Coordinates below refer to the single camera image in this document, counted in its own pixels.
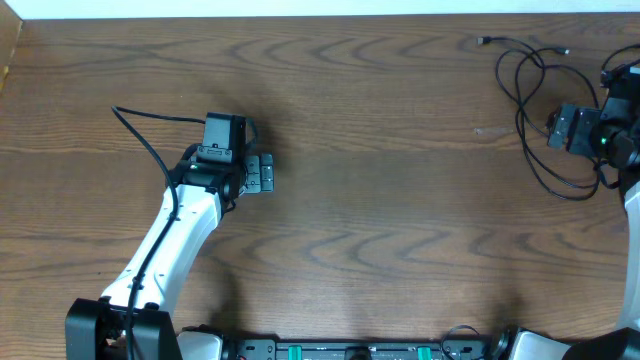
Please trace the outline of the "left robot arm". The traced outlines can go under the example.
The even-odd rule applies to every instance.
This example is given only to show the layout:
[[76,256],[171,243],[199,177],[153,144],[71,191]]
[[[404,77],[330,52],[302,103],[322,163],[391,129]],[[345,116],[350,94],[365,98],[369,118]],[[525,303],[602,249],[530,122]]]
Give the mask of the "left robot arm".
[[254,122],[208,113],[203,139],[173,169],[158,215],[120,275],[96,300],[77,299],[65,319],[69,359],[229,359],[234,346],[204,326],[176,332],[172,316],[201,247],[244,194],[274,189],[269,153],[252,154]]

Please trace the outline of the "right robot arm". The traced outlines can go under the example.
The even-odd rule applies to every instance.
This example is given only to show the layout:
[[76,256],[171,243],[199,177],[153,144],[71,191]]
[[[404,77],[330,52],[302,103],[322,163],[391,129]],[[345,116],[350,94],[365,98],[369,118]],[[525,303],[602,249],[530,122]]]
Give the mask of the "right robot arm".
[[607,98],[600,109],[563,105],[550,115],[548,145],[600,160],[616,169],[616,186],[629,225],[623,307],[615,329],[567,344],[521,327],[493,342],[489,359],[637,359],[639,357],[639,68],[623,65],[601,72]]

